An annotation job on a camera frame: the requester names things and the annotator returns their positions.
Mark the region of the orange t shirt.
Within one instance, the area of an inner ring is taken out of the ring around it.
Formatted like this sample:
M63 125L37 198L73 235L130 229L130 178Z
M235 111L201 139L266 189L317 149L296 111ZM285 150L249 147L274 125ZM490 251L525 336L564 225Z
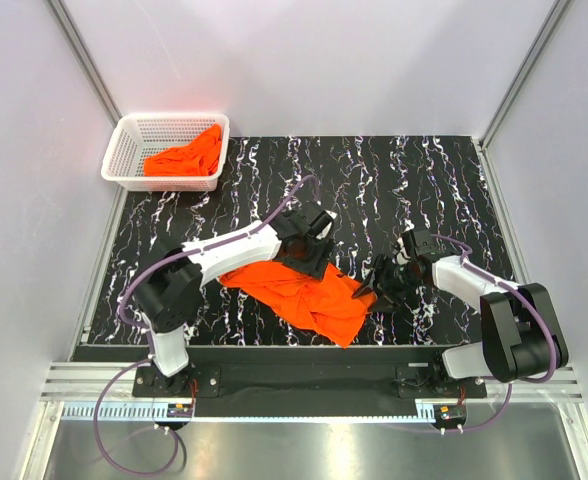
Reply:
M266 304L293 327L313 331L343 348L356 338L377 300L374 293L355 298L360 283L333 264L320 280L277 261L262 261L226 273L219 281Z

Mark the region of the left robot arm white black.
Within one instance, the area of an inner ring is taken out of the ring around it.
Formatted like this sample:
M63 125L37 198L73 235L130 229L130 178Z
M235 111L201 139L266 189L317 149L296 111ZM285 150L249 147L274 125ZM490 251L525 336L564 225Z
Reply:
M187 242L163 253L137 278L132 299L151 334L155 384L170 396L189 386L183 327L203 305L201 289L239 268L274 263L304 279L321 280L334 247L334 212L311 203L217 238Z

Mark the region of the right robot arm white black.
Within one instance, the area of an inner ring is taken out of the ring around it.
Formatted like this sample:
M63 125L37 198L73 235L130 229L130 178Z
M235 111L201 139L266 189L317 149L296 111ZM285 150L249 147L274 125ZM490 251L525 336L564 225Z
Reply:
M372 312L394 311L407 293L423 286L458 298L481 320L480 341L444 350L428 371L429 387L437 395L450 396L473 377L543 383L569 362L547 289L497 277L463 255L436 251L401 263L379 255L352 297L373 293Z

